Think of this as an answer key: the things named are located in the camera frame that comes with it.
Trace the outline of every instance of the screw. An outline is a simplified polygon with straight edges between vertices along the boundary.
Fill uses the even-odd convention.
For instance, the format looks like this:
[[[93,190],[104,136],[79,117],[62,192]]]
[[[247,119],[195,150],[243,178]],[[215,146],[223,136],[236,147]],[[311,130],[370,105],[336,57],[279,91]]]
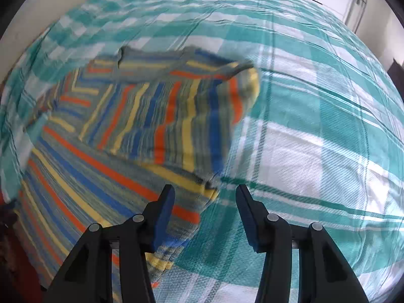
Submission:
[[[279,216],[277,216],[274,213],[270,213],[267,215],[267,219],[268,219],[268,221],[276,222],[279,220]]]
[[[313,227],[314,230],[317,230],[317,231],[320,231],[321,229],[323,229],[323,226],[318,222],[314,222],[312,224],[312,227]]]
[[[100,225],[98,223],[93,223],[92,225],[90,225],[90,227],[88,229],[91,232],[96,232],[96,231],[98,231],[99,228],[100,228]]]
[[[143,214],[136,214],[133,216],[132,220],[133,222],[142,222],[145,219]]]

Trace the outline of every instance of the checkered tablecloth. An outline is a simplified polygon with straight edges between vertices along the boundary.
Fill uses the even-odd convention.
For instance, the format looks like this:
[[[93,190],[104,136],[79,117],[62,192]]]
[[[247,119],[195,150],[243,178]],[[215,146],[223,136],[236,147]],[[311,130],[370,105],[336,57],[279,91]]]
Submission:
[[[234,199],[238,183],[291,223],[321,222],[369,299],[384,298],[404,265],[403,102],[369,49],[304,0],[88,0],[66,13],[27,49],[3,91],[4,202],[17,197],[47,118],[26,127],[36,100],[68,71],[123,45],[196,45],[247,58],[261,72],[257,102],[233,136],[219,197],[163,274],[158,302],[254,300],[263,257],[247,244]]]

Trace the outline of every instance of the garment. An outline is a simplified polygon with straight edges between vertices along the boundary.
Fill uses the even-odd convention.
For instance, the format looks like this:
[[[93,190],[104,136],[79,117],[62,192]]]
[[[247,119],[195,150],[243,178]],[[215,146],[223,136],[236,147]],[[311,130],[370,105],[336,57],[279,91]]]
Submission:
[[[122,223],[171,183],[176,197],[166,238],[147,254],[156,282],[216,198],[215,177],[233,129],[258,93],[250,62],[193,47],[164,53],[123,47],[46,92],[29,123],[43,113],[49,121],[28,161],[17,211],[31,260],[46,270],[42,283],[49,285],[89,224]],[[118,252],[113,262],[119,285]]]

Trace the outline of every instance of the bed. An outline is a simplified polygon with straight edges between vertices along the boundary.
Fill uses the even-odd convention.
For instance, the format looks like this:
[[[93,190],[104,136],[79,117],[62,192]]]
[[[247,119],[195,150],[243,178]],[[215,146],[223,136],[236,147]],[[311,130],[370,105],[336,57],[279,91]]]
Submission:
[[[124,45],[145,52],[196,45],[248,59],[260,71],[260,93],[235,128],[218,197],[201,209],[199,230],[179,256],[153,278],[158,302],[254,300],[264,257],[253,254],[244,235],[234,197],[241,183],[288,222],[321,222],[369,300],[385,300],[404,264],[403,102],[369,49],[305,0],[88,0],[67,12],[24,52],[3,90],[5,203],[17,199],[48,121],[44,114],[27,127],[35,102],[68,72]],[[63,260],[52,236],[68,251],[79,233],[66,239],[57,225],[48,232],[43,201],[52,198],[31,198],[17,202],[16,229],[47,287],[60,263],[41,236]],[[296,253],[291,302],[298,292]],[[114,286],[119,301],[117,277]]]

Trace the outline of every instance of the bedsheet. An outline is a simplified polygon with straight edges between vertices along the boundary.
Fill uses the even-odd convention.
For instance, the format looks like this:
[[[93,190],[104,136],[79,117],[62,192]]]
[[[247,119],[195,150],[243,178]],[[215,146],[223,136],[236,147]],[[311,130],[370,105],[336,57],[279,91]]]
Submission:
[[[3,90],[4,202],[17,197],[47,118],[26,130],[36,100],[68,71],[124,44],[145,51],[196,45],[248,58],[261,71],[260,94],[235,129],[219,197],[163,274],[158,301],[253,300],[263,257],[247,245],[234,201],[238,183],[291,223],[321,222],[369,299],[383,300],[404,264],[404,106],[369,49],[304,0],[88,0],[69,11],[27,49]]]

